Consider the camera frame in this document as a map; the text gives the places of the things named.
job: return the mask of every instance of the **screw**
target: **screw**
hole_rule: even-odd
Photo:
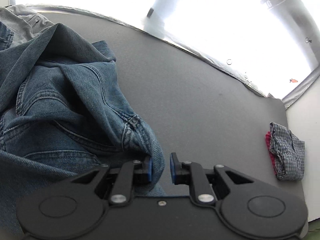
[[[164,201],[164,200],[161,200],[161,201],[158,202],[158,205],[162,206],[162,207],[165,206],[166,204],[167,204],[167,202]]]
[[[125,202],[127,200],[127,198],[124,196],[124,195],[121,195],[121,194],[119,194],[119,195],[113,195],[112,197],[111,197],[111,201],[113,202],[113,203],[123,203],[123,202]]]
[[[204,203],[209,203],[214,200],[214,197],[210,194],[201,194],[198,196],[198,200]]]

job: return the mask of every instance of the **plaid fabric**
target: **plaid fabric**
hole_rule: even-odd
[[[270,123],[270,152],[275,155],[276,176],[279,180],[301,180],[304,173],[304,141],[277,123]]]

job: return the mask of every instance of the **jeans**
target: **jeans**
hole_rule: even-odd
[[[20,233],[19,198],[101,163],[151,155],[152,182],[136,193],[164,194],[156,185],[163,152],[120,91],[105,41],[90,44],[56,24],[0,49],[0,227]]]

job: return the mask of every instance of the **gray tabletop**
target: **gray tabletop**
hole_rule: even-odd
[[[166,156],[160,183],[169,195],[169,154],[204,168],[224,164],[304,199],[300,181],[278,181],[265,143],[269,123],[287,126],[283,103],[249,91],[238,80],[148,34],[85,15],[43,13],[90,42],[106,40],[117,57],[120,88],[154,130]]]

